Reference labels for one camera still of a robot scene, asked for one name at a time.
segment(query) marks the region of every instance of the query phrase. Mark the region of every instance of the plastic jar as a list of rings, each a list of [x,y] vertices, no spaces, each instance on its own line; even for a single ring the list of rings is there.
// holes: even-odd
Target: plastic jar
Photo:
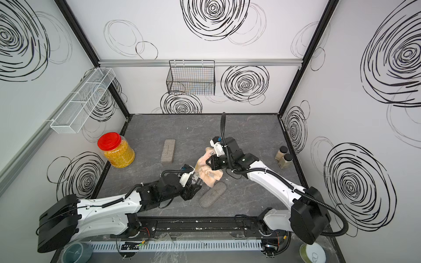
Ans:
[[[118,133],[106,133],[98,140],[98,147],[104,151],[104,156],[112,166],[123,168],[134,160],[134,151],[127,140]]]

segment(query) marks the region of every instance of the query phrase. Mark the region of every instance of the black corner post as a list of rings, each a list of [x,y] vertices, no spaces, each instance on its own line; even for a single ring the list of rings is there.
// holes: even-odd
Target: black corner post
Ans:
[[[67,4],[66,0],[54,0],[59,7],[61,13],[66,19],[67,23],[69,24],[70,28],[72,29],[73,33],[76,35],[77,40],[79,40],[82,48],[85,50],[88,58],[91,60],[92,64],[97,67],[99,66],[99,58],[96,55],[94,49],[92,48],[89,40],[86,38],[85,33],[83,32],[82,28],[80,27],[79,23],[77,22],[72,10],[70,9],[69,5]],[[130,114],[124,104],[123,100],[121,99],[120,95],[118,94],[117,90],[113,83],[110,84],[108,87],[111,96],[114,98],[115,102],[117,103],[118,107],[120,108],[121,112],[123,113],[126,119],[129,118]]]
[[[284,115],[288,107],[288,104],[290,103],[292,96],[294,95],[294,92],[297,89],[297,86],[300,83],[300,80],[303,77],[303,74],[306,71],[306,68],[312,59],[313,53],[316,50],[317,45],[319,44],[319,41],[323,36],[323,33],[325,32],[325,28],[328,25],[329,20],[332,17],[332,14],[338,2],[339,0],[329,0],[328,4],[326,5],[322,18],[320,19],[319,24],[317,25],[316,31],[314,32],[314,35],[312,37],[312,40],[310,41],[309,47],[306,50],[306,53],[304,54],[301,68],[297,70],[297,73],[295,74],[295,77],[285,97],[285,100],[282,103],[281,109],[279,110],[279,113],[278,113],[278,117],[282,118],[282,116]]]

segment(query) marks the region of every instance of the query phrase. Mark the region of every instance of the white wall panel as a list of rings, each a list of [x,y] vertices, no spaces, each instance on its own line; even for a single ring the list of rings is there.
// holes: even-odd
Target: white wall panel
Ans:
[[[309,185],[349,221],[348,263],[419,261],[420,10],[341,1],[283,116]]]

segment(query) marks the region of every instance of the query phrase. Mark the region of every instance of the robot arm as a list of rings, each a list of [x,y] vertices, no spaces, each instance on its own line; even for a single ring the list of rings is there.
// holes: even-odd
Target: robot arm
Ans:
[[[323,202],[320,192],[313,187],[307,190],[278,175],[284,180],[282,182],[279,178],[270,174],[269,171],[273,171],[256,156],[250,153],[244,154],[234,138],[225,138],[225,142],[226,145],[222,145],[223,142],[218,136],[210,141],[216,154],[212,155],[206,163],[212,170],[229,168],[226,153],[224,150],[221,150],[226,147],[234,172],[237,170],[239,174],[243,174],[248,179],[262,185],[286,206],[285,210],[267,208],[258,217],[261,232],[263,234],[271,234],[274,230],[292,231],[302,241],[307,244],[313,244],[328,226],[330,215],[325,207],[304,199],[295,190],[304,192]]]
[[[40,216],[38,252],[53,251],[88,236],[134,237],[141,227],[137,212],[156,208],[177,196],[190,200],[202,184],[194,169],[184,165],[178,174],[168,173],[155,182],[135,185],[127,194],[100,199],[65,196]]]

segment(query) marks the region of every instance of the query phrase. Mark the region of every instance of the wire mesh rack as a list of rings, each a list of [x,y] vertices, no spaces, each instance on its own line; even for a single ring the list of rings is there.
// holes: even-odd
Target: wire mesh rack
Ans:
[[[215,61],[170,60],[167,76],[169,94],[215,95]]]
[[[114,78],[112,68],[94,69],[50,127],[57,133],[78,133]]]

